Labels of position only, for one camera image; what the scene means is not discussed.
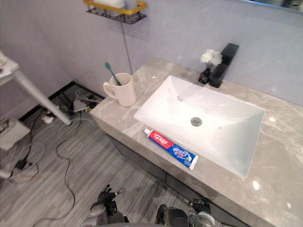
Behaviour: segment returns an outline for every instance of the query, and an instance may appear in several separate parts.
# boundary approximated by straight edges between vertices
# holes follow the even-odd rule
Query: vanity cabinet
[[[189,187],[187,187],[185,184],[183,184],[181,181],[177,180],[173,176],[169,175],[165,171],[163,171],[161,168],[157,167],[147,159],[143,158],[141,155],[137,154],[133,150],[129,149],[124,144],[120,143],[113,137],[109,136],[109,139],[114,144],[114,146],[120,151],[120,153],[131,160],[133,163],[144,169],[146,172],[150,173],[154,177],[156,177],[159,181],[165,183],[168,187],[175,190],[178,194],[182,195],[184,198],[193,200],[194,198],[199,199],[203,198],[202,195],[196,193]],[[218,206],[214,205],[213,203],[209,203],[212,216],[218,220],[221,223],[226,223],[228,225],[234,226],[234,227],[248,227],[241,221],[237,220],[233,216],[231,216],[226,211],[222,210]]]

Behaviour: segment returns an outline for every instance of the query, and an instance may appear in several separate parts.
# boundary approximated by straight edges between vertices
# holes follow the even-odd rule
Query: mirror
[[[294,9],[303,12],[303,0],[244,0],[257,4],[267,4],[280,6],[288,9]]]

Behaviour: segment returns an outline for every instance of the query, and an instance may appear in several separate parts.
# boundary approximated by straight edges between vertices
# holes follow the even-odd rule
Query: light gray wall
[[[50,95],[71,81],[36,20],[28,13],[25,1],[2,1],[0,44],[3,52],[20,64],[44,94]],[[37,105],[14,80],[0,87],[0,98],[1,118],[19,118]]]
[[[203,70],[206,49],[240,49],[226,79],[303,106],[303,14],[237,0],[146,0],[147,18],[124,24],[133,71],[155,56]],[[100,92],[115,72],[130,72],[121,25],[85,13],[83,1],[3,0],[1,46],[46,95],[72,79]],[[36,104],[11,82],[1,113]]]
[[[146,0],[125,25],[134,70],[151,56],[202,71],[206,49],[240,48],[225,79],[303,106],[303,13],[236,0]]]
[[[1,48],[47,96],[73,79],[100,93],[106,61],[130,72],[121,25],[86,10],[81,0],[2,2]],[[14,81],[1,86],[1,118],[36,104]]]

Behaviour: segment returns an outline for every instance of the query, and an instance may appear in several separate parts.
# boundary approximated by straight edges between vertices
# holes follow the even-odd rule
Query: sink drain
[[[190,120],[191,124],[198,127],[202,124],[202,120],[198,117],[193,117],[191,120]]]

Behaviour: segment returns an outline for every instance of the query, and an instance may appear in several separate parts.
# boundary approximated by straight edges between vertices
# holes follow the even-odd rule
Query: toothbrush
[[[108,62],[105,62],[105,67],[112,73],[113,77],[115,78],[115,81],[117,82],[117,84],[119,86],[122,86],[122,84],[120,83],[120,81],[118,80],[118,78],[115,76],[115,74],[113,73],[112,69],[110,68],[110,64]]]

